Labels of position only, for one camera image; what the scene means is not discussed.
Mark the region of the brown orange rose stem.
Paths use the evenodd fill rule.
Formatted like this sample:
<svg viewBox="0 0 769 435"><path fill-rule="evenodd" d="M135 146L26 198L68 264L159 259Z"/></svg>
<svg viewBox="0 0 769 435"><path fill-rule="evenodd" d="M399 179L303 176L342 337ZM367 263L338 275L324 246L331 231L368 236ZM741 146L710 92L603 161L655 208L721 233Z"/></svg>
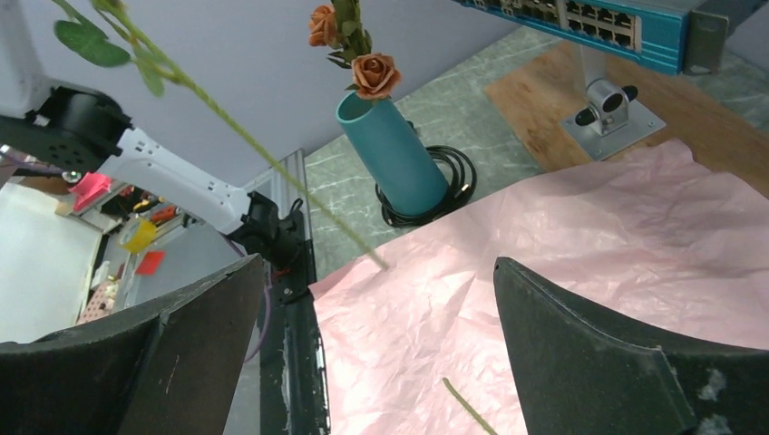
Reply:
<svg viewBox="0 0 769 435"><path fill-rule="evenodd" d="M374 50L358 1L336 0L317 6L310 15L308 29L308 44L328 48L327 60L351 73L350 91L366 101L392 97L402 74L391 55Z"/></svg>

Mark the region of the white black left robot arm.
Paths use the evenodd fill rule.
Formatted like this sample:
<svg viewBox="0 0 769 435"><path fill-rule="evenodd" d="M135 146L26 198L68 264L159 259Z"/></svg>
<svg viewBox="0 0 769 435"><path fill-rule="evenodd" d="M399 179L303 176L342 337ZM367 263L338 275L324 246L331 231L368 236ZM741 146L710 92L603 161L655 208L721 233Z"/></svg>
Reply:
<svg viewBox="0 0 769 435"><path fill-rule="evenodd" d="M58 169L163 196L276 269L304 254L301 216L163 148L102 92L49 77L17 1L1 4L1 141Z"/></svg>

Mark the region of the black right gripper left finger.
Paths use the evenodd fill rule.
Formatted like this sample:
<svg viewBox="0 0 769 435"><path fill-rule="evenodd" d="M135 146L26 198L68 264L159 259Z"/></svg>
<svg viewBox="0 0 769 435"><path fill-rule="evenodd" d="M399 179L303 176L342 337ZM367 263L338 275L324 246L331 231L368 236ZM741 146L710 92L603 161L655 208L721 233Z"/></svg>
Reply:
<svg viewBox="0 0 769 435"><path fill-rule="evenodd" d="M258 317L263 262L1 346L4 434L220 434Z"/></svg>

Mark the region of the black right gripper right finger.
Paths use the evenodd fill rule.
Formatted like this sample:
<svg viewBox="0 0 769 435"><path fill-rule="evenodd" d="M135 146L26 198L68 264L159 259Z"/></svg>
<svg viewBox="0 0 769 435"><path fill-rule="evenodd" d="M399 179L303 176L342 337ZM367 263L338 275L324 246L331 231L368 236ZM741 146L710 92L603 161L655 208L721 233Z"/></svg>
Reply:
<svg viewBox="0 0 769 435"><path fill-rule="evenodd" d="M641 322L499 257L493 287L531 434L765 434L768 353Z"/></svg>

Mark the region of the small cream rose stem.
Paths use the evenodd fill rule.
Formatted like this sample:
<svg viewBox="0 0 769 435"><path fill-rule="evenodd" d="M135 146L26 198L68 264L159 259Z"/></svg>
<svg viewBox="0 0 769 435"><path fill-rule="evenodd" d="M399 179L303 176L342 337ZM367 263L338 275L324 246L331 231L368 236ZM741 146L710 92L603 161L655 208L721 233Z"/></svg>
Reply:
<svg viewBox="0 0 769 435"><path fill-rule="evenodd" d="M472 417L472 419L487 433L497 435L497 431L483 416L473 408L473 406L456 390L447 377L442 377L443 386L454 397L462 408Z"/></svg>

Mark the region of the green leafy flower stem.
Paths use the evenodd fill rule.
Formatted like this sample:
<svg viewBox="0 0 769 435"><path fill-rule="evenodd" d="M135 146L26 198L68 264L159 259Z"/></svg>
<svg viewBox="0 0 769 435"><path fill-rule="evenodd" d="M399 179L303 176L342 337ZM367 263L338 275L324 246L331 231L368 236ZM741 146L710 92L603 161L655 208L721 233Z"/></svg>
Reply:
<svg viewBox="0 0 769 435"><path fill-rule="evenodd" d="M127 7L122 1L92 1L91 5L104 22L132 47L133 53L128 53L120 46L112 43L99 25L86 18L69 2L54 0L54 3L68 16L66 21L58 21L54 24L54 34L59 42L69 50L101 68L116 68L128 63L135 64L147 89L158 97L164 93L162 84L164 81L189 89L272 168L276 167L278 160L136 26L129 17ZM308 202L330 218L343 233L364 251L365 255L371 258L381 269L389 268L389 265L375 250L368 246L345 221L335 215L306 187L302 188L301 191L307 195Z"/></svg>

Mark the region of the pink purple wrapping paper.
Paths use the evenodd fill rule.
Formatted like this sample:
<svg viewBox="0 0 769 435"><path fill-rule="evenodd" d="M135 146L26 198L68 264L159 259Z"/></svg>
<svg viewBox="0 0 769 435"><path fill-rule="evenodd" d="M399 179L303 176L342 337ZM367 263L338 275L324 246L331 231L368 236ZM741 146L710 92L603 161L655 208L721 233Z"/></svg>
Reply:
<svg viewBox="0 0 769 435"><path fill-rule="evenodd" d="M312 288L335 434L526 430L494 298L506 256L640 321L768 344L768 201L680 140L540 175L360 256Z"/></svg>

